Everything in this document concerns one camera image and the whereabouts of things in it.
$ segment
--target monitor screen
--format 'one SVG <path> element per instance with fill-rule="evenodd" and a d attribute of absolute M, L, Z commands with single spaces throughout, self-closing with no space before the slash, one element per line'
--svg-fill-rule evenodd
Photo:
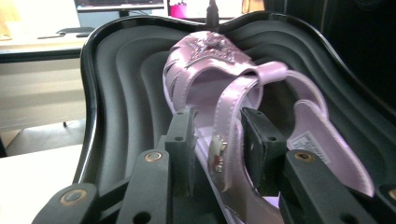
<path fill-rule="evenodd" d="M 75 0 L 78 12 L 163 8 L 163 0 Z"/>

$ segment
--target metal screw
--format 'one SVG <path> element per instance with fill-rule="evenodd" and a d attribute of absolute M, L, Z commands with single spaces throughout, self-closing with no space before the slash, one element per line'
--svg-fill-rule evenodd
<path fill-rule="evenodd" d="M 396 201 L 396 189 L 391 189 L 389 191 L 389 196 L 392 198 L 394 201 Z"/>
<path fill-rule="evenodd" d="M 72 189 L 62 196 L 60 202 L 64 206 L 72 206 L 77 202 L 85 199 L 87 190 L 85 189 Z"/>
<path fill-rule="evenodd" d="M 145 156 L 146 161 L 157 161 L 160 160 L 163 154 L 159 152 L 150 152 Z"/>
<path fill-rule="evenodd" d="M 297 158 L 300 161 L 313 161 L 314 157 L 312 156 L 311 153 L 308 152 L 297 152 L 295 155 L 295 158 Z"/>
<path fill-rule="evenodd" d="M 222 165 L 216 165 L 215 167 L 216 172 L 221 173 L 222 172 Z"/>

